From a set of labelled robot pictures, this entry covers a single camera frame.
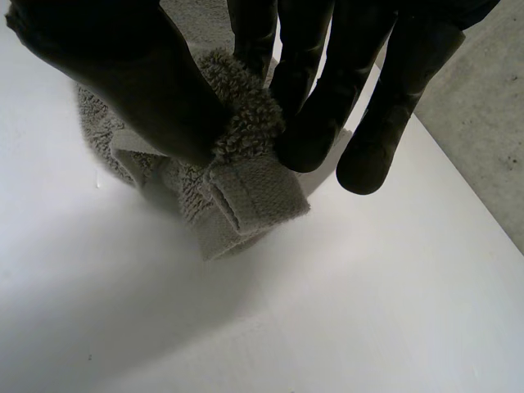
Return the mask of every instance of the gray textile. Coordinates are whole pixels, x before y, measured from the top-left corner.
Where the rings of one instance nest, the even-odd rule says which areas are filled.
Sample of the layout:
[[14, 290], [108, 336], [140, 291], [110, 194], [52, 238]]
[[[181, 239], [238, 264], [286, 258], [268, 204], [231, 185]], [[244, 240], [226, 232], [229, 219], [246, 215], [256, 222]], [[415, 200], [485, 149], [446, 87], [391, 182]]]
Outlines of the gray textile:
[[283, 130], [278, 106], [225, 51], [209, 54], [213, 47], [229, 52], [233, 48], [225, 0], [165, 0], [162, 6], [182, 31], [192, 55], [200, 58], [208, 83], [236, 114], [217, 143], [215, 161], [199, 169], [162, 156], [79, 87], [82, 129], [104, 166], [134, 184], [146, 199], [177, 210], [194, 230], [203, 258], [212, 260], [238, 253], [274, 226], [306, 213], [305, 195], [334, 170], [350, 133], [341, 133], [314, 173], [296, 175], [285, 169], [272, 153], [273, 138]]
[[[172, 192], [173, 205], [178, 203], [195, 232], [203, 258], [212, 260], [243, 249], [274, 226], [307, 213], [309, 205], [296, 175], [273, 154], [273, 140], [284, 123], [268, 90], [260, 88], [260, 81], [225, 51], [204, 56], [199, 66], [234, 114], [216, 143], [209, 167], [164, 157], [108, 117], [102, 121], [110, 125], [102, 128], [109, 131], [103, 141], [100, 129], [84, 130], [90, 146], [121, 178], [131, 178], [144, 191], [154, 178], [153, 182]], [[86, 95], [83, 102], [93, 102]]]

